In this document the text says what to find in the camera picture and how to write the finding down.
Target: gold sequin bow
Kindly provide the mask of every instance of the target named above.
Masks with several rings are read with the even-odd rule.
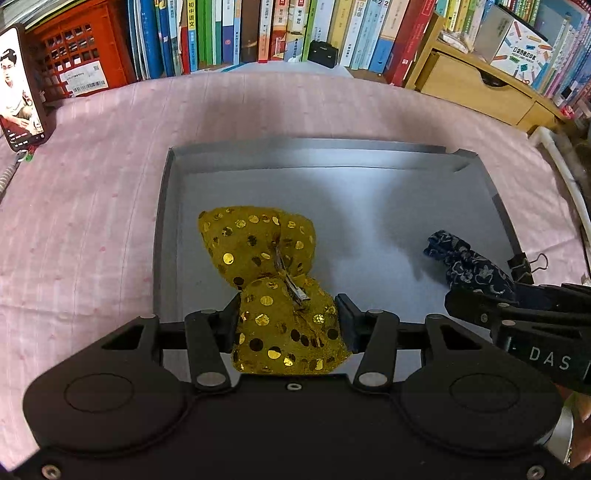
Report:
[[[202,212],[198,225],[213,264],[241,291],[238,371],[325,374],[349,356],[333,299],[307,275],[316,243],[310,220],[242,206]]]

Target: red basket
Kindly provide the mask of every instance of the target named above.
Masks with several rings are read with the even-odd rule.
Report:
[[[123,25],[127,21],[122,0],[87,0],[28,31],[28,44],[43,78],[46,100],[91,95],[136,81]],[[78,70],[68,76],[80,73],[77,83],[63,78],[73,69]],[[82,73],[93,70],[90,76]],[[90,83],[81,83],[85,78]]]

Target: barcode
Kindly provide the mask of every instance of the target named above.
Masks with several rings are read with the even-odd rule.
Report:
[[[98,82],[87,83],[86,85],[82,85],[81,87],[73,88],[72,92],[77,93],[81,92],[82,90],[88,90],[92,87],[98,87],[100,85],[106,85],[106,82],[104,80],[99,80]]]

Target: phone screen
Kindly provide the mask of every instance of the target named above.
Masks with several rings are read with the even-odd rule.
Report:
[[[45,138],[37,105],[25,75],[16,28],[0,35],[0,122],[14,148],[25,149]]]

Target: wooden drawer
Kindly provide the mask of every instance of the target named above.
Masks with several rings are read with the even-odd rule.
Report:
[[[516,125],[535,103],[511,85],[498,80],[467,63],[439,52],[432,52],[423,67],[416,88],[450,102],[467,106],[510,125]]]

